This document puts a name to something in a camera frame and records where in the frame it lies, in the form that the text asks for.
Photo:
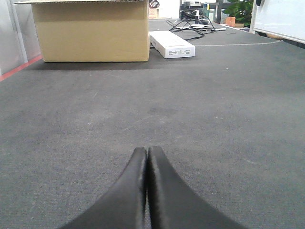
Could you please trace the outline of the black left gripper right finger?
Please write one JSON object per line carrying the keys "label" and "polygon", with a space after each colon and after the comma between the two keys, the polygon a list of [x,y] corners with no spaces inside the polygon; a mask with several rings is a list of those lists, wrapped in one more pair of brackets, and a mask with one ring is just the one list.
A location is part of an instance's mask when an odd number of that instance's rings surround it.
{"label": "black left gripper right finger", "polygon": [[147,190],[153,229],[242,229],[198,196],[159,146],[148,150]]}

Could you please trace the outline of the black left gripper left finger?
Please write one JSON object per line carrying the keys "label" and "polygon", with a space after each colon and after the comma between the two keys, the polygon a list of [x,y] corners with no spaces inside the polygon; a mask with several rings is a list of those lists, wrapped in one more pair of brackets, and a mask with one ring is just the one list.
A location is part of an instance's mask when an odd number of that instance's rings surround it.
{"label": "black left gripper left finger", "polygon": [[146,205],[147,151],[133,154],[116,182],[90,208],[63,229],[143,229]]}

